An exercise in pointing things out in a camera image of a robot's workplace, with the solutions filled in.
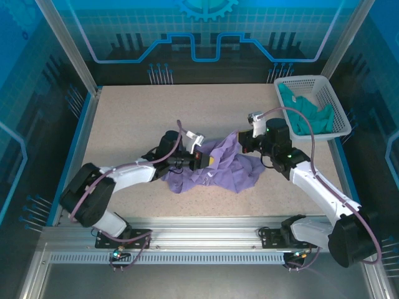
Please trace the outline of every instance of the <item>blue wall panel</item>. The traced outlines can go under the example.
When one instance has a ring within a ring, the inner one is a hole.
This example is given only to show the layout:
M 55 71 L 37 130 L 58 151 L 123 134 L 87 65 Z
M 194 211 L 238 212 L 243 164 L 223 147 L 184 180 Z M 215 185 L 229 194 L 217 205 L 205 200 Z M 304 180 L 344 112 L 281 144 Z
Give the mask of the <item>blue wall panel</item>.
M 270 83 L 276 76 L 319 74 L 357 3 L 57 0 L 55 5 L 97 83 L 123 85 L 170 83 L 170 76 L 174 83 Z
M 87 91 L 33 0 L 0 1 L 0 41 L 0 289 L 17 298 Z
M 360 201 L 381 216 L 383 233 L 399 236 L 399 11 L 376 0 L 331 82 L 352 134 L 342 138 Z

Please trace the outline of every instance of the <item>beige table surface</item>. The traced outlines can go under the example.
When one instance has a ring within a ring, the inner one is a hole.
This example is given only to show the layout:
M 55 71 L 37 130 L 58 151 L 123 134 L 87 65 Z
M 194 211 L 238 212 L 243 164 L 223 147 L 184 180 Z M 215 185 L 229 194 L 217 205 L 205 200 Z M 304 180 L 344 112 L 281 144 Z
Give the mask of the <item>beige table surface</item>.
M 207 138 L 224 138 L 233 130 L 250 129 L 248 113 L 278 106 L 272 84 L 106 86 L 84 163 L 116 166 L 135 161 L 157 146 L 165 131 L 178 129 L 176 119 Z M 310 155 L 310 143 L 294 146 Z M 326 141 L 316 144 L 315 165 L 340 188 Z M 302 190 L 272 169 L 239 194 L 217 186 L 175 194 L 161 180 L 137 184 L 115 193 L 109 208 L 122 217 L 323 214 Z

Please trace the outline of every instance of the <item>green cloth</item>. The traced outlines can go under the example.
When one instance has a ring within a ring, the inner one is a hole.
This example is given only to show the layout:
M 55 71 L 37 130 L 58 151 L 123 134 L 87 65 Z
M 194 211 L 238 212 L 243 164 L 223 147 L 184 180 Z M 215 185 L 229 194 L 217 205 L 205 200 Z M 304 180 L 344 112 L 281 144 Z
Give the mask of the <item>green cloth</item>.
M 295 97 L 294 93 L 283 83 L 279 84 L 279 91 L 284 106 L 295 108 L 302 112 L 309 120 L 314 134 L 332 133 L 334 109 L 330 104 L 325 106 L 323 110 L 317 112 L 317 107 L 308 101 L 308 99 L 302 96 Z M 287 110 L 287 115 L 296 135 L 310 134 L 309 127 L 299 114 Z

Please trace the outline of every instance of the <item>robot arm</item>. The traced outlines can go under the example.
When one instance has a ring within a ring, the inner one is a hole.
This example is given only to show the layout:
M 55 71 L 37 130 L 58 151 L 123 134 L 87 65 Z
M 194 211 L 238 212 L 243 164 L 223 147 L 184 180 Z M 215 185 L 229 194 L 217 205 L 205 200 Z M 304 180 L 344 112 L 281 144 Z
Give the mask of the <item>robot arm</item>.
M 330 224 L 315 222 L 305 216 L 294 216 L 282 223 L 281 237 L 289 247 L 291 242 L 307 242 L 329 248 L 333 258 L 343 267 L 349 267 L 376 252 L 375 245 L 364 226 L 348 208 L 354 208 L 374 234 L 378 233 L 377 213 L 366 211 L 360 204 L 342 194 L 318 170 L 316 175 L 329 187 L 325 187 L 314 175 L 310 158 L 292 147 L 289 128 L 282 118 L 259 118 L 262 113 L 250 114 L 253 130 L 240 132 L 239 142 L 243 153 L 258 151 L 270 157 L 273 168 L 286 179 L 300 187 L 323 210 Z M 337 193 L 345 204 L 332 192 Z
M 240 132 L 239 143 L 243 153 L 258 151 L 262 156 L 269 156 L 273 168 L 286 179 L 291 180 L 306 192 L 323 210 L 330 224 L 314 222 L 305 216 L 294 216 L 282 223 L 281 237 L 286 247 L 296 242 L 306 242 L 322 248 L 329 248 L 333 258 L 343 267 L 349 267 L 375 253 L 375 246 L 363 225 L 347 207 L 351 205 L 367 221 L 376 233 L 376 213 L 368 212 L 357 202 L 342 194 L 333 184 L 328 182 L 317 171 L 318 177 L 346 200 L 342 204 L 314 176 L 310 158 L 301 150 L 292 147 L 288 126 L 282 118 L 273 118 L 267 122 L 259 118 L 262 113 L 253 113 L 249 121 L 253 130 Z M 164 176 L 171 167 L 189 167 L 191 170 L 201 169 L 212 163 L 212 158 L 195 151 L 195 145 L 201 145 L 203 136 L 187 132 L 190 138 L 187 150 L 183 144 L 168 159 L 150 166 L 132 166 L 119 169 L 102 179 L 86 198 L 75 218 L 84 227 L 94 227 L 118 239 L 129 239 L 137 232 L 123 218 L 107 210 L 111 195 L 123 188 L 138 183 L 151 182 Z M 169 153 L 177 140 L 178 133 L 168 131 L 161 139 L 153 153 L 148 152 L 139 161 L 154 161 Z M 72 212 L 87 188 L 110 168 L 98 168 L 93 164 L 85 164 L 76 174 L 61 195 L 60 204 L 68 212 Z
M 137 165 L 120 168 L 103 178 L 79 207 L 75 219 L 84 227 L 94 227 L 118 239 L 129 239 L 132 236 L 132 228 L 128 222 L 116 213 L 107 210 L 113 193 L 134 184 L 159 179 L 170 168 L 189 167 L 191 170 L 197 170 L 205 168 L 213 162 L 211 157 L 195 150 L 196 145 L 201 146 L 204 137 L 190 131 L 187 131 L 186 135 L 190 139 L 187 150 L 180 141 L 176 151 L 168 159 L 153 165 L 139 165 L 139 162 L 158 160 L 173 149 L 178 132 L 167 131 L 160 144 L 154 149 L 155 152 L 150 151 L 142 156 L 137 160 Z M 87 188 L 110 169 L 112 167 L 98 168 L 92 163 L 83 165 L 62 193 L 61 206 L 71 213 Z

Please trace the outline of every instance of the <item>white plastic basket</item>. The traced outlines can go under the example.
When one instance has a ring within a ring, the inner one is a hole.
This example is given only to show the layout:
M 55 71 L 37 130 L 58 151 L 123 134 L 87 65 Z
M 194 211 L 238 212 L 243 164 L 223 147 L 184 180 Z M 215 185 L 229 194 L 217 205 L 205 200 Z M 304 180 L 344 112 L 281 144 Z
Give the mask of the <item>white plastic basket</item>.
M 276 88 L 277 95 L 282 107 L 284 103 L 281 98 L 278 85 L 284 83 L 296 97 L 302 95 L 306 97 L 311 103 L 313 103 L 319 110 L 323 109 L 327 104 L 331 104 L 334 109 L 334 122 L 332 125 L 332 133 L 329 134 L 317 134 L 314 135 L 316 141 L 331 140 L 336 137 L 348 135 L 352 128 L 345 115 L 344 109 L 342 108 L 337 95 L 335 94 L 332 86 L 327 78 L 324 76 L 293 76 L 278 78 L 274 81 L 274 87 Z M 310 141 L 310 135 L 296 135 L 291 127 L 291 123 L 288 119 L 287 112 L 283 111 L 284 118 L 289 127 L 289 133 L 292 141 Z

